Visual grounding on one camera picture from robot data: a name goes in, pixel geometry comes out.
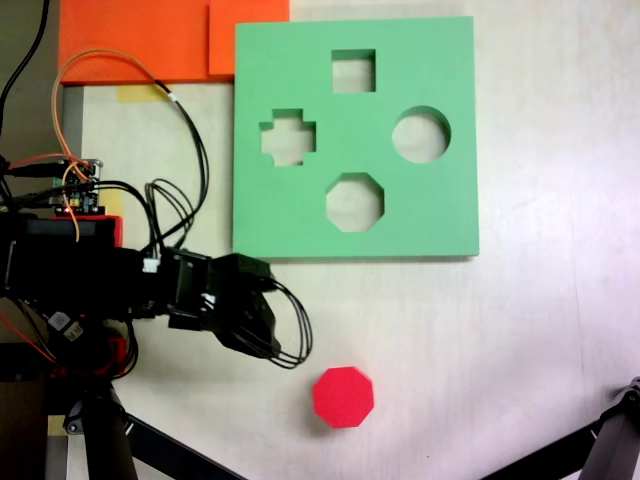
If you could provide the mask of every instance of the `circuit board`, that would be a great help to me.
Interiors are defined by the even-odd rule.
[[[80,171],[84,173],[91,180],[100,180],[100,170],[102,162],[100,160],[86,160],[89,162],[89,166],[80,165]],[[67,175],[67,185],[77,185],[82,183],[82,180],[78,178],[74,170],[71,170]],[[53,179],[54,187],[61,187],[62,176]],[[58,217],[69,216],[69,209],[73,210],[76,216],[91,216],[91,215],[104,215],[105,208],[100,206],[99,192],[74,192],[68,196],[69,206],[65,204],[62,195],[53,197],[51,199],[51,205],[54,207],[54,213]]]

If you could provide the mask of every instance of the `circular hole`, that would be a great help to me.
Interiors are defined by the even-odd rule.
[[[400,116],[391,140],[396,151],[406,160],[430,163],[449,148],[451,127],[435,108],[413,107]]]

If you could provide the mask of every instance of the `yellow tape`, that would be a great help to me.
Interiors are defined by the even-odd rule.
[[[116,87],[118,103],[150,103],[169,102],[167,94],[155,84],[151,85],[118,85]]]
[[[120,190],[100,190],[100,205],[105,207],[107,215],[124,217],[124,194]]]
[[[64,423],[64,415],[49,415],[47,435],[49,437],[66,437],[67,431],[62,424]]]

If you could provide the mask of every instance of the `orange wire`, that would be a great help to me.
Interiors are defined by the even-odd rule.
[[[67,185],[67,175],[74,167],[73,163],[70,163],[67,169],[64,171],[64,175],[62,175],[62,186]],[[64,199],[64,205],[69,211],[69,215],[71,216],[71,220],[73,221],[73,226],[76,229],[76,243],[80,241],[80,226],[78,225],[78,220],[76,219],[76,215],[73,213],[73,208],[69,204],[69,198],[67,197],[67,192],[62,190],[62,198]]]
[[[24,158],[22,160],[17,160],[15,162],[11,162],[9,165],[9,170],[13,170],[14,168],[21,167],[22,165],[26,165],[28,163],[38,162],[40,160],[45,160],[48,158],[62,158],[62,159],[73,159],[74,161],[81,163],[85,166],[89,166],[89,162],[86,160],[82,160],[81,158],[69,156],[66,153],[45,153],[44,155],[36,155],[35,157]]]
[[[90,55],[93,56],[93,55],[100,55],[100,54],[102,55],[106,54],[106,55],[112,55],[114,57],[124,58],[125,60],[128,60],[131,63],[138,66],[147,75],[149,75],[149,78],[151,78],[154,81],[157,80],[157,77],[153,73],[151,73],[151,70],[149,70],[136,57],[134,57],[133,55],[129,55],[128,53],[122,52],[120,50],[115,50],[113,48],[91,48],[88,50],[84,50],[82,52],[75,54],[73,57],[67,60],[64,63],[64,65],[62,65],[62,67],[58,71],[58,75],[56,76],[55,81],[53,82],[53,91],[51,92],[51,116],[53,117],[53,128],[56,132],[56,137],[58,137],[58,142],[60,142],[60,147],[62,147],[63,152],[69,158],[69,168],[67,168],[62,178],[63,185],[66,184],[67,174],[72,168],[74,169],[78,178],[80,178],[83,182],[87,182],[89,179],[78,168],[79,162],[77,161],[77,157],[74,157],[73,154],[71,153],[71,148],[69,147],[69,144],[67,143],[66,139],[64,138],[64,134],[62,133],[60,118],[58,117],[58,90],[60,89],[60,82],[62,81],[62,77],[67,72],[69,67],[73,65],[75,62],[77,62],[79,59],[90,56]],[[69,200],[65,193],[63,193],[63,198],[64,198],[65,205],[69,209],[69,214],[71,215],[73,224],[76,228],[76,242],[78,242],[80,241],[80,228],[78,227],[78,221],[76,220],[76,217],[73,213],[73,208],[71,208],[71,206],[69,205]]]
[[[29,337],[27,337],[24,333],[22,333],[20,330],[18,330],[16,327],[14,327],[13,324],[9,320],[7,320],[7,318],[4,315],[2,315],[1,313],[0,313],[0,320],[2,321],[2,323],[4,323],[6,325],[6,327],[9,330],[11,330],[13,333],[18,335],[21,339],[23,339],[25,342],[27,342],[29,345],[31,345],[33,348],[35,348],[38,352],[40,352],[40,354],[44,358],[49,360],[54,365],[56,364],[56,361],[53,358],[51,358],[44,350],[42,350],[35,343],[33,343],[33,341]]]
[[[79,59],[89,56],[89,55],[99,55],[99,54],[106,54],[106,55],[112,55],[115,57],[120,57],[120,58],[124,58],[126,60],[129,60],[131,63],[137,65],[140,69],[142,69],[147,75],[149,75],[149,77],[152,80],[157,80],[157,77],[151,73],[151,70],[149,70],[140,60],[138,60],[136,57],[134,57],[133,55],[129,55],[128,53],[125,52],[121,52],[120,50],[115,50],[113,48],[91,48],[88,50],[84,50],[82,52],[79,52],[77,54],[75,54],[73,57],[71,57],[69,60],[67,60],[65,62],[64,65],[62,65],[62,67],[60,68],[60,71],[58,72],[58,75],[56,76],[55,82],[53,83],[53,91],[51,92],[51,115],[53,117],[53,128],[56,132],[56,136],[58,137],[58,142],[60,142],[60,146],[62,147],[62,150],[69,155],[69,157],[72,157],[73,155],[71,154],[71,149],[69,148],[69,144],[67,143],[67,141],[64,138],[64,135],[62,133],[62,128],[60,126],[60,119],[58,118],[58,90],[60,88],[60,82],[62,81],[62,77],[64,76],[64,74],[66,73],[66,71],[69,69],[69,67],[74,64],[76,61],[78,61]],[[82,181],[87,181],[87,177],[80,171],[80,169],[77,167],[77,162],[72,160],[72,165],[73,168],[76,172],[76,175],[78,175],[78,177],[82,180]]]

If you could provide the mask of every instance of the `black metal leg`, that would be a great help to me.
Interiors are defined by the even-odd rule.
[[[634,412],[622,410],[604,422],[579,480],[632,480],[640,454]]]
[[[113,403],[85,400],[82,427],[91,480],[138,480],[122,414]]]
[[[584,466],[599,428],[599,423],[593,422],[483,480],[561,480],[568,477]]]
[[[128,420],[133,456],[174,480],[246,480],[142,420]]]

